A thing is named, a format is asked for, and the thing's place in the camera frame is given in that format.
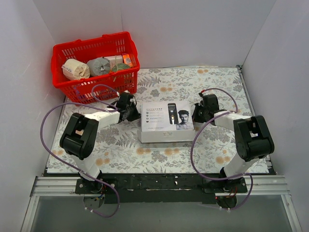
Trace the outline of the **white hair clipper box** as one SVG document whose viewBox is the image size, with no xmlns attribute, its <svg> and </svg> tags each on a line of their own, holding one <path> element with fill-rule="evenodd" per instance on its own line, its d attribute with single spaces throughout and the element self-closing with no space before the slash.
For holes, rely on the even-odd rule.
<svg viewBox="0 0 309 232">
<path fill-rule="evenodd" d="M 194 139 L 188 101 L 153 101 L 141 104 L 141 143 L 190 142 Z"/>
</svg>

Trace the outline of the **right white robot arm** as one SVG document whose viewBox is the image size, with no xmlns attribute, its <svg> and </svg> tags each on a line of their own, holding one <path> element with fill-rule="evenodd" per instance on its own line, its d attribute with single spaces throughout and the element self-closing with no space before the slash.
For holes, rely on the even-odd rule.
<svg viewBox="0 0 309 232">
<path fill-rule="evenodd" d="M 229 192 L 241 184 L 244 174 L 253 164 L 274 152 L 275 145 L 263 116 L 242 116 L 221 110 L 216 95 L 199 95 L 202 100 L 195 104 L 193 121 L 232 131 L 237 153 L 220 170 L 218 177 L 206 177 L 197 168 L 194 170 L 205 179 L 204 188 Z"/>
</svg>

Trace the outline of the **red plastic shopping basket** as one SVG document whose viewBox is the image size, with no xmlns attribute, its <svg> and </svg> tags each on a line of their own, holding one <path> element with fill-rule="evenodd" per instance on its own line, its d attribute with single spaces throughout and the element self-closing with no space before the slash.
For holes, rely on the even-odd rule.
<svg viewBox="0 0 309 232">
<path fill-rule="evenodd" d="M 70 58 L 83 63 L 89 60 L 113 55 L 129 55 L 133 67 L 106 75 L 71 81 L 65 77 L 62 65 Z M 53 47 L 51 59 L 52 81 L 72 102 L 89 104 L 97 99 L 115 98 L 116 92 L 137 92 L 140 63 L 138 52 L 129 32 L 105 34 L 89 40 L 57 44 Z"/>
</svg>

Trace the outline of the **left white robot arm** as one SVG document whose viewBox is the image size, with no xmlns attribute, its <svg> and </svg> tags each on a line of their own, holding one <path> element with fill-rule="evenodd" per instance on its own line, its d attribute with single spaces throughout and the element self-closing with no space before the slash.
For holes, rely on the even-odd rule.
<svg viewBox="0 0 309 232">
<path fill-rule="evenodd" d="M 86 115 L 72 114 L 59 145 L 72 156 L 79 168 L 82 184 L 87 190 L 98 193 L 103 189 L 103 182 L 98 178 L 101 171 L 91 155 L 97 132 L 107 126 L 139 118 L 140 113 L 137 110 L 135 97 L 128 91 L 121 93 L 119 100 L 113 102 L 105 110 Z"/>
</svg>

